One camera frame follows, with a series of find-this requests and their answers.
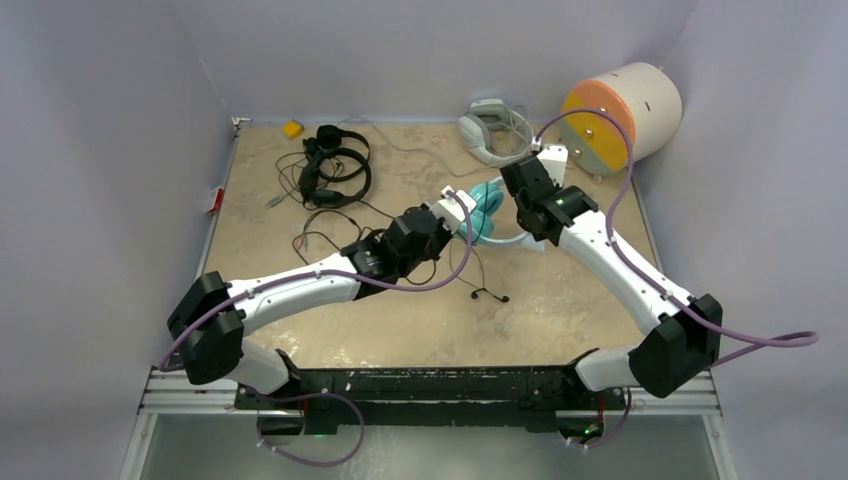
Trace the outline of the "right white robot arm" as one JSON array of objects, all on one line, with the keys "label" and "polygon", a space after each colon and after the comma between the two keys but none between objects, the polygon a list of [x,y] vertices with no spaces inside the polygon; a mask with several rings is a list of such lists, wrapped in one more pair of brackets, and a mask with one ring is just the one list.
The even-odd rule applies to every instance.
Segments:
[{"label": "right white robot arm", "polygon": [[577,186],[561,187],[535,156],[500,170],[517,207],[518,224],[577,258],[625,307],[643,334],[632,347],[599,349],[574,360],[561,392],[576,407],[601,390],[639,387],[666,398],[718,358],[723,308],[695,297],[662,274],[618,233],[598,204]]}]

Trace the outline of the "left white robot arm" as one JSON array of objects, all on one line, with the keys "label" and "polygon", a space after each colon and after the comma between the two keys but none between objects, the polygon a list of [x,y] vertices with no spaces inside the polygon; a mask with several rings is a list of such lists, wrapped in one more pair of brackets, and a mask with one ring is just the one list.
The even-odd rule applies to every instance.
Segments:
[{"label": "left white robot arm", "polygon": [[250,335],[313,308],[402,290],[399,279],[438,259],[466,217],[444,202],[413,207],[387,229],[301,268],[232,281],[217,271],[202,274],[166,322],[173,343],[158,368],[182,370],[193,385],[228,378],[259,391],[272,408],[287,408],[298,395],[294,365],[250,344]]}]

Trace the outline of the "teal cat-ear headphones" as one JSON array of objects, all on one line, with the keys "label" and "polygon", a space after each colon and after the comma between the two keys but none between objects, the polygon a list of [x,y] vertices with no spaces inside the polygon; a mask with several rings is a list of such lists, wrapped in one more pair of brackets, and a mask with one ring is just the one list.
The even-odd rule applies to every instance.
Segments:
[{"label": "teal cat-ear headphones", "polygon": [[472,244],[475,246],[498,248],[518,246],[532,252],[544,252],[545,243],[535,240],[527,232],[510,238],[496,238],[493,236],[495,231],[493,217],[505,200],[503,186],[503,178],[496,177],[493,180],[479,183],[471,188],[469,196],[476,202],[476,206],[471,213]]}]

